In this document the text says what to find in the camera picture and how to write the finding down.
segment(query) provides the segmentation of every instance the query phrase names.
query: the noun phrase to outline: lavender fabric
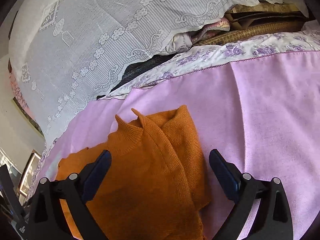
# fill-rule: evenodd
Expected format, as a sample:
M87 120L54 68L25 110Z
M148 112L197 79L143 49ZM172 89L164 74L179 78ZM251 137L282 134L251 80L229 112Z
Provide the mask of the lavender fabric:
M202 210L205 236L212 239L233 206L209 167L209 152L217 148L241 172L282 180L298 240L320 210L319 61L319 51L268 55L133 89L125 100L92 101L57 140L38 180L53 180L61 158L106 141L117 129L115 114L129 122L136 119L131 108L146 115L186 104L213 196ZM257 204L239 239L248 234L256 211Z

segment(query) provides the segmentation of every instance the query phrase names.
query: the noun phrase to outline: silver screw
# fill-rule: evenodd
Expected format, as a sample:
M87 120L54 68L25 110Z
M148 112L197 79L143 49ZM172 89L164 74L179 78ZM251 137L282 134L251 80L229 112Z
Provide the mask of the silver screw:
M246 179L246 180L251 179L251 175L250 175L249 173L244 173L244 174L242 175L242 177L243 177L244 179Z
M69 179L71 179L71 180L74 180L76 178L78 178L78 174L76 174L76 173L72 173L69 175Z
M273 182L276 183L276 184L280 184L281 180L279 178L274 178Z
M41 184L44 184L44 183L46 183L47 181L48 181L47 178L42 178L42 179L40 180L40 183L41 183Z

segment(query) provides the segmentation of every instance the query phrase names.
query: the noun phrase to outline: gold frame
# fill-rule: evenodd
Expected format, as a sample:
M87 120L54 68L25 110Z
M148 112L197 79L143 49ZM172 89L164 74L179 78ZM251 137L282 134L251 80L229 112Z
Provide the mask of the gold frame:
M23 187L23 184L25 183L26 181L26 178L27 178L27 175L28 175L28 171L33 163L33 160L35 158L38 158L39 160L41 159L41 155L39 153L37 153L35 150L32 151L31 153L31 156L27 162L27 165L22 173L22 176L21 176L21 179L20 179L20 182L19 182L19 186L18 186L18 189L19 189L19 192L20 194L22 194L24 197L27 197L28 195L22 190L22 187Z

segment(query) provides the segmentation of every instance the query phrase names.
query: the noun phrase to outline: white quilted fabric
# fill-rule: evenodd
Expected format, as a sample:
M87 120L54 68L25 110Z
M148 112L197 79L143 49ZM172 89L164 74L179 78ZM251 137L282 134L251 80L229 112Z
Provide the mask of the white quilted fabric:
M302 0L294 2L306 13ZM162 52L177 33L216 22L235 4L258 0L25 0L9 54L47 145L129 64Z

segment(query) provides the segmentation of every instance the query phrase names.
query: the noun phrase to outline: orange fabric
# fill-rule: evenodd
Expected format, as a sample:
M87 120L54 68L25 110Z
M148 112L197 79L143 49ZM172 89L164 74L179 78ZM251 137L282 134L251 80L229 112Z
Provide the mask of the orange fabric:
M57 180L79 173L106 149L111 168L95 198L87 203L110 240L204 239L199 210L210 202L206 167L196 128L186 106L125 123L108 141L59 163ZM63 210L75 237L66 202Z

